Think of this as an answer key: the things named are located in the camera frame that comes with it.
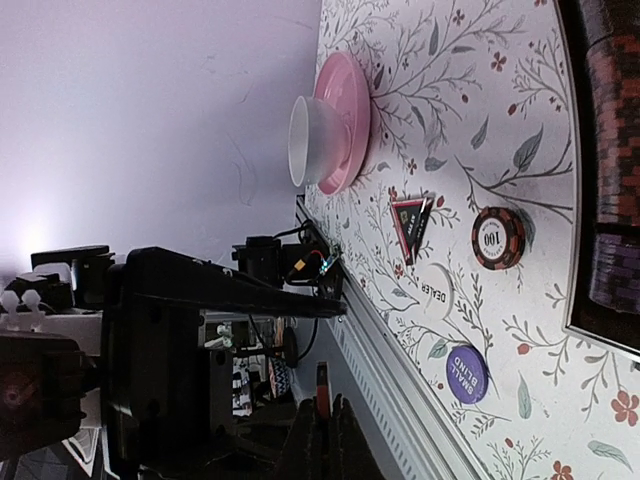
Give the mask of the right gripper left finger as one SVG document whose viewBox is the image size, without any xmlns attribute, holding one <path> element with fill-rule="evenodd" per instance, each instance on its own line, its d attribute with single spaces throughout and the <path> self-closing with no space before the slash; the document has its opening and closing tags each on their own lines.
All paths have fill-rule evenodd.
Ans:
<svg viewBox="0 0 640 480">
<path fill-rule="evenodd" d="M 238 450 L 262 465 L 262 479 L 320 479 L 325 417 L 315 397 L 271 403 L 236 427 Z"/>
</svg>

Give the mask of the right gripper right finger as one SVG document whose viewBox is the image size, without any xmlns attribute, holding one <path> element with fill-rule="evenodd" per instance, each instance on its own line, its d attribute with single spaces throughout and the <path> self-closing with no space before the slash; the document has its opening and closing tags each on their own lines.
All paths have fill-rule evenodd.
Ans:
<svg viewBox="0 0 640 480">
<path fill-rule="evenodd" d="M 384 480 L 349 400 L 338 394 L 329 421 L 329 479 Z"/>
</svg>

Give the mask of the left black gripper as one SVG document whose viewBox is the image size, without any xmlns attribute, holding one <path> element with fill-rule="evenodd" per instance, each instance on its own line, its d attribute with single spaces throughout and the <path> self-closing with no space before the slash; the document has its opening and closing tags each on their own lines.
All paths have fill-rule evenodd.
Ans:
<svg viewBox="0 0 640 480">
<path fill-rule="evenodd" d="M 204 347 L 202 310 L 332 318 L 347 306 L 164 248 L 131 251 L 107 272 L 102 317 L 111 475 L 182 479 L 232 450 L 232 356 Z"/>
</svg>

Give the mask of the black triangle button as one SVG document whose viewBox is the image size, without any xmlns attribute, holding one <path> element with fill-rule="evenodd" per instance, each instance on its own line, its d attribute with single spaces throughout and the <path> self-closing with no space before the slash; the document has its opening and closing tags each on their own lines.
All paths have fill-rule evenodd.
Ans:
<svg viewBox="0 0 640 480">
<path fill-rule="evenodd" d="M 433 195 L 427 195 L 391 202 L 391 217 L 407 266 L 415 264 L 434 200 Z"/>
</svg>

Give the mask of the short chip stack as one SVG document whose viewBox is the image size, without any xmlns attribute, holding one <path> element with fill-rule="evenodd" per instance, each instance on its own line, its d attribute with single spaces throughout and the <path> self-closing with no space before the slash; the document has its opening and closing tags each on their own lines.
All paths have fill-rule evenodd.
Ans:
<svg viewBox="0 0 640 480">
<path fill-rule="evenodd" d="M 515 211 L 486 207 L 477 215 L 471 231 L 471 246 L 484 268 L 496 271 L 516 266 L 525 245 L 524 224 Z"/>
</svg>

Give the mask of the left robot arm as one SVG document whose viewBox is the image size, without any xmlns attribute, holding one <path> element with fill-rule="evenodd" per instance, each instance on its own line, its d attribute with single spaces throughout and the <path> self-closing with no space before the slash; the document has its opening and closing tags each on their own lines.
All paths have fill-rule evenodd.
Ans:
<svg viewBox="0 0 640 480">
<path fill-rule="evenodd" d="M 234 454 L 227 356 L 198 343 L 205 310 L 331 318 L 337 300 L 282 291 L 162 248 L 131 252 L 106 274 L 99 365 L 65 335 L 1 335 L 1 456 L 77 433 L 100 391 L 108 466 L 122 479 L 181 479 Z"/>
</svg>

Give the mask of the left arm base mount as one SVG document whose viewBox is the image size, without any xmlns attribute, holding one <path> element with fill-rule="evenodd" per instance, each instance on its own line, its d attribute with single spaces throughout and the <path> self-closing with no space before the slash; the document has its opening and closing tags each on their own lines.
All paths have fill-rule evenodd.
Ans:
<svg viewBox="0 0 640 480">
<path fill-rule="evenodd" d="M 231 257 L 238 269 L 266 284 L 317 288 L 324 298 L 339 299 L 344 273 L 339 245 L 322 238 L 307 220 L 301 226 L 273 236 L 248 237 L 234 245 Z"/>
</svg>

